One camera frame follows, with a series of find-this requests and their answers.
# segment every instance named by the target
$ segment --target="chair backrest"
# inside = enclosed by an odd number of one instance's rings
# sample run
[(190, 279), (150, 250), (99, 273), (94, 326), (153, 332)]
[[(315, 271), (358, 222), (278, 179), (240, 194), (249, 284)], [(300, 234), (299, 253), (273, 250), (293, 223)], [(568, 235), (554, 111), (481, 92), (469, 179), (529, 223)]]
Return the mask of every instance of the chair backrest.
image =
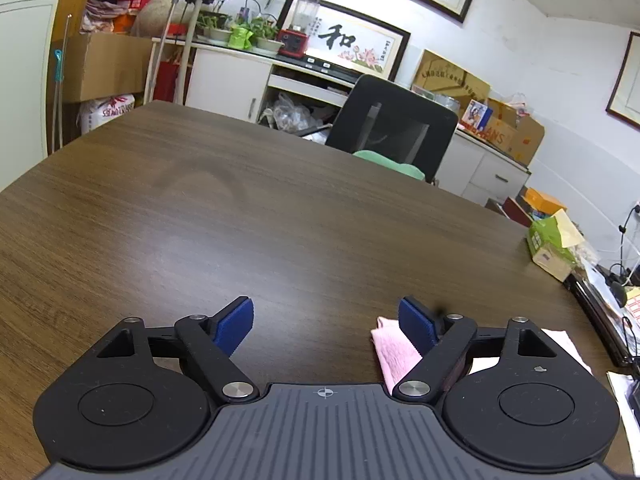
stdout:
[(395, 83), (361, 76), (326, 145), (343, 152), (371, 150), (413, 164), (432, 182), (458, 124), (457, 115)]

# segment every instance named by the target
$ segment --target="metal screw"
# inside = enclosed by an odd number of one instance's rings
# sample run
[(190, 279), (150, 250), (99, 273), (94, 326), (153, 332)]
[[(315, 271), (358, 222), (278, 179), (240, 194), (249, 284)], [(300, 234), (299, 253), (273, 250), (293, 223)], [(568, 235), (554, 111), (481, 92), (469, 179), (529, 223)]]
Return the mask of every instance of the metal screw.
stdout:
[(431, 387), (422, 381), (406, 381), (398, 386), (398, 390), (409, 397), (421, 397), (428, 394)]
[(222, 387), (222, 393), (232, 399), (242, 399), (248, 397), (254, 392), (254, 387), (249, 383), (243, 383), (242, 381), (236, 381), (235, 383), (225, 384)]

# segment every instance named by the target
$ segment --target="green cushion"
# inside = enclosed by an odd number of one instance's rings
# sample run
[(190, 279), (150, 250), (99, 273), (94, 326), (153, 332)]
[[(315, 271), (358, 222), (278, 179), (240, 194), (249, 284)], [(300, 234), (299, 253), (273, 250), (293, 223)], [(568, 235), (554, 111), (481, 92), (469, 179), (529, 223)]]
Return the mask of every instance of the green cushion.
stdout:
[(353, 155), (370, 162), (375, 162), (376, 164), (384, 166), (385, 168), (389, 168), (390, 170), (399, 171), (400, 173), (404, 173), (405, 175), (412, 176), (417, 180), (424, 180), (424, 173), (411, 164), (398, 164), (397, 162), (392, 161), (390, 158), (386, 158), (386, 156), (380, 155), (376, 152), (370, 152), (369, 150), (355, 152)]

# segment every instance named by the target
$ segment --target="yellow paper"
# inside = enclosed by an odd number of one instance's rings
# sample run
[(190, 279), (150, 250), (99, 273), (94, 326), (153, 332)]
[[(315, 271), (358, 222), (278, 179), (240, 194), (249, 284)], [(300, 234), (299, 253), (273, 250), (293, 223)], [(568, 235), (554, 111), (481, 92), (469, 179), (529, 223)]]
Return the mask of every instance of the yellow paper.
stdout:
[(571, 222), (571, 219), (564, 209), (559, 209), (558, 212), (554, 214), (554, 218), (556, 222), (558, 222), (558, 231), (560, 231), (562, 247), (573, 247), (584, 241), (584, 237), (580, 234), (580, 231), (578, 231), (574, 223)]

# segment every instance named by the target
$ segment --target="chinese character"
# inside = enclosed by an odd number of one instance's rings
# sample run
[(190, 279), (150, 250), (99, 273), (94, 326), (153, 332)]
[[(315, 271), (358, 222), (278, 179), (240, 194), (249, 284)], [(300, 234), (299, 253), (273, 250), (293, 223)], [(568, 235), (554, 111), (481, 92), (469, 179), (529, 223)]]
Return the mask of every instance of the chinese character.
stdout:
[(318, 38), (320, 38), (321, 40), (327, 38), (326, 46), (329, 47), (329, 50), (334, 47), (334, 41), (340, 37), (342, 37), (342, 39), (340, 40), (340, 46), (351, 46), (351, 43), (356, 41), (355, 36), (347, 36), (346, 34), (341, 33), (342, 25), (334, 25), (333, 27), (329, 27), (329, 30), (333, 30), (333, 32), (318, 35)]

